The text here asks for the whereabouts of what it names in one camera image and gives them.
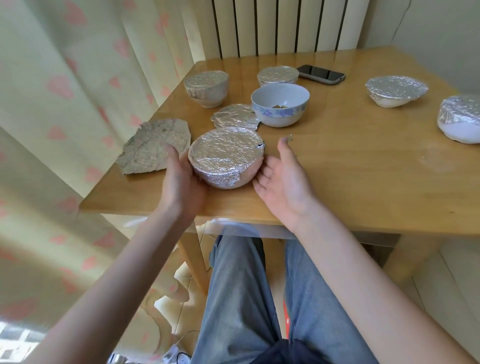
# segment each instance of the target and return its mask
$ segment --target bowl with blue floral pattern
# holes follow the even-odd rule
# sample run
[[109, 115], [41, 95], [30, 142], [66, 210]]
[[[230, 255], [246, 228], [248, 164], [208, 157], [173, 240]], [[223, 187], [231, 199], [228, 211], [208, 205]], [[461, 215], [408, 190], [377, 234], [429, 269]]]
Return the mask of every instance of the bowl with blue floral pattern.
[[296, 84], [270, 84], [252, 93], [257, 119], [274, 128], [296, 123], [307, 108], [310, 92]]

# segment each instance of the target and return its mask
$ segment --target person's left arm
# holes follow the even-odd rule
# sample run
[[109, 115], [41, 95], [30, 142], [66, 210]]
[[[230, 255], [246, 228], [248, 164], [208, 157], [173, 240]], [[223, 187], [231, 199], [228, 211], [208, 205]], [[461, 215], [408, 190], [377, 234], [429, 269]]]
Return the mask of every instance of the person's left arm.
[[158, 207], [24, 363], [106, 363], [176, 242], [193, 222], [205, 191], [187, 156], [179, 159], [169, 146]]

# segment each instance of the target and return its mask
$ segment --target table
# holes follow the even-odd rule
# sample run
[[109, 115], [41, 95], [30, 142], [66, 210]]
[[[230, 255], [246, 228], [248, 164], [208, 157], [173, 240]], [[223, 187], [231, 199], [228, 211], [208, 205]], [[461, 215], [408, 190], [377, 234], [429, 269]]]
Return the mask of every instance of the table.
[[[396, 48], [207, 60], [197, 62], [187, 77], [224, 70], [230, 75], [230, 90], [221, 106], [249, 104], [261, 69], [303, 64], [347, 77], [335, 86], [299, 79], [311, 95], [307, 109], [299, 122], [286, 128], [260, 124], [266, 153], [277, 156], [277, 140], [292, 134], [290, 145], [318, 196], [350, 229], [404, 234], [385, 266], [394, 280], [411, 275], [445, 236], [480, 235], [480, 149], [447, 139], [436, 125], [441, 101], [458, 91]], [[389, 74], [417, 78], [430, 90], [417, 101], [383, 109], [369, 98], [364, 85], [371, 77]], [[166, 115], [186, 120], [194, 140], [213, 129], [210, 116], [218, 109], [201, 108], [180, 82], [152, 120]], [[148, 215], [160, 199], [164, 174], [125, 177], [114, 164], [80, 209]], [[211, 188], [200, 215], [279, 224], [251, 183], [234, 190]], [[185, 233], [179, 246], [193, 278], [208, 290], [196, 234]]]

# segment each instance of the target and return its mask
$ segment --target foil scrap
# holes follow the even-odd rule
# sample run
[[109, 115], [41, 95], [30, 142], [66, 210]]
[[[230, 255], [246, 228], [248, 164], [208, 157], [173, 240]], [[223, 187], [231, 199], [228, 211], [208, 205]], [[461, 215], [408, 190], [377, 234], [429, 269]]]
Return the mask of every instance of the foil scrap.
[[412, 101], [428, 91], [426, 84], [406, 76], [374, 77], [368, 80], [365, 86], [375, 101], [380, 101], [382, 98]]
[[184, 81], [185, 89], [192, 98], [212, 98], [212, 93], [221, 93], [228, 83], [228, 73], [223, 71], [205, 71], [187, 78]]
[[294, 84], [299, 74], [296, 68], [289, 66], [267, 67], [258, 72], [257, 79], [260, 87], [269, 84]]
[[241, 128], [257, 130], [260, 120], [257, 119], [255, 111], [250, 105], [234, 104], [221, 108], [210, 118], [214, 126], [224, 128], [238, 126]]
[[167, 168], [165, 146], [174, 146], [181, 154], [190, 146], [188, 123], [181, 119], [144, 122], [123, 146], [115, 163], [123, 174], [145, 173]]
[[201, 135], [190, 146], [188, 158], [196, 174], [207, 183], [229, 188], [264, 155], [260, 136], [249, 129], [225, 127]]
[[480, 126], [480, 95], [450, 96], [442, 101], [438, 122], [454, 124], [469, 122]]

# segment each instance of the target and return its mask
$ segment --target jeans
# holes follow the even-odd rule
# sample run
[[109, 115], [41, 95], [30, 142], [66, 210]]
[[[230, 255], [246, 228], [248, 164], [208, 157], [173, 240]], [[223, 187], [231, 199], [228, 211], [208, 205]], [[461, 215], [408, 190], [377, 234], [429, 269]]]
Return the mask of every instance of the jeans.
[[[260, 238], [219, 236], [193, 364], [247, 364], [281, 340]], [[289, 339], [333, 364], [377, 364], [365, 340], [298, 240], [285, 246]]]

